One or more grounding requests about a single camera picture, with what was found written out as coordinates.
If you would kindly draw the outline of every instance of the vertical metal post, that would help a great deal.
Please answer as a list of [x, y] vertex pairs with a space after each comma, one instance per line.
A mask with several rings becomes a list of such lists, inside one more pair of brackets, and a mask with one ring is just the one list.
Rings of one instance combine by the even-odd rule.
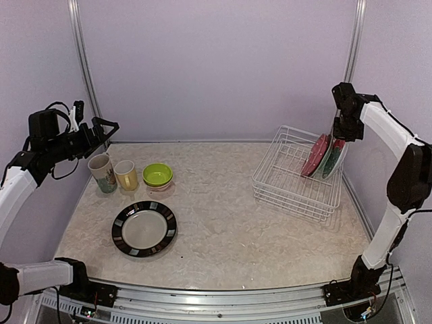
[[346, 64], [344, 82], [352, 82], [354, 69], [356, 67], [358, 48], [365, 22], [366, 0], [357, 0], [356, 17], [354, 19], [354, 29], [352, 31], [350, 53]]
[[[80, 9], [78, 7], [78, 1], [67, 0], [67, 4], [69, 7], [70, 20], [72, 23], [72, 31], [74, 33], [75, 47], [78, 54], [78, 61], [80, 62], [82, 78], [84, 80], [88, 99], [90, 100], [90, 108], [92, 109], [94, 116], [102, 118], [102, 113], [96, 98], [96, 92], [93, 86], [92, 77], [90, 75], [90, 69], [88, 67], [86, 47], [84, 44], [84, 37], [82, 35]], [[109, 144], [110, 144], [109, 140], [103, 144], [105, 150], [108, 148]]]

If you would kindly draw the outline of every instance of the white plate center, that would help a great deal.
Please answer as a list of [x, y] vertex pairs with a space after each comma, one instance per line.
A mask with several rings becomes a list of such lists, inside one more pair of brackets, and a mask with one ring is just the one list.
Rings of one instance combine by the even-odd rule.
[[167, 221], [158, 212], [139, 211], [125, 221], [121, 235], [128, 246], [144, 250], [162, 241], [167, 227]]

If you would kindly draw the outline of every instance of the purple wall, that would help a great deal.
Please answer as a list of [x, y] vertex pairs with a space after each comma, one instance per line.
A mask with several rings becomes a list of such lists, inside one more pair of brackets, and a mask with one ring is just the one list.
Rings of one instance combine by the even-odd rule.
[[355, 1], [80, 2], [88, 60], [114, 140], [270, 139], [328, 132]]
[[[0, 2], [0, 167], [22, 148], [28, 115], [53, 101], [87, 100], [72, 38], [66, 1]], [[91, 117], [89, 107], [86, 116]], [[64, 174], [73, 165], [56, 171]], [[68, 224], [89, 173], [81, 162], [70, 178], [50, 178], [29, 198], [0, 250], [6, 263], [50, 260]], [[14, 320], [22, 301], [14, 305]], [[5, 315], [0, 308], [0, 318]]]
[[[357, 92], [377, 94], [388, 109], [432, 142], [432, 5], [424, 1], [367, 4], [354, 77]], [[385, 209], [385, 187], [396, 166], [389, 149], [365, 130], [351, 146], [345, 170], [377, 228]], [[424, 207], [432, 207], [429, 199]], [[414, 217], [394, 256], [414, 299], [419, 323], [432, 323], [432, 215]]]

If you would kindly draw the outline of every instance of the marble countertop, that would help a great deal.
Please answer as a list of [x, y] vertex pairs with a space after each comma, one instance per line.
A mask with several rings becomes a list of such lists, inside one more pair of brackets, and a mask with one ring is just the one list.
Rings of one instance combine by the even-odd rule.
[[[84, 261], [88, 275], [160, 288], [241, 290], [314, 284], [349, 277], [369, 243], [342, 188], [331, 225], [288, 215], [256, 200], [252, 174], [268, 144], [112, 144], [113, 164], [135, 162], [139, 187], [103, 194], [91, 179], [57, 250]], [[173, 184], [154, 192], [143, 168], [171, 166]], [[155, 200], [175, 214], [178, 233], [162, 252], [137, 259], [111, 239], [117, 214], [140, 200]]]

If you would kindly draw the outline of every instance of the wire rack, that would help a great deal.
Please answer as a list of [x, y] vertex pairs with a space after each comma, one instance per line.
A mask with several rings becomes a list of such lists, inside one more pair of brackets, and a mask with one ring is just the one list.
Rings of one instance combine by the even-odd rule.
[[318, 135], [281, 126], [252, 179], [256, 198], [291, 213], [325, 222], [339, 207], [342, 165], [323, 180], [300, 175]]

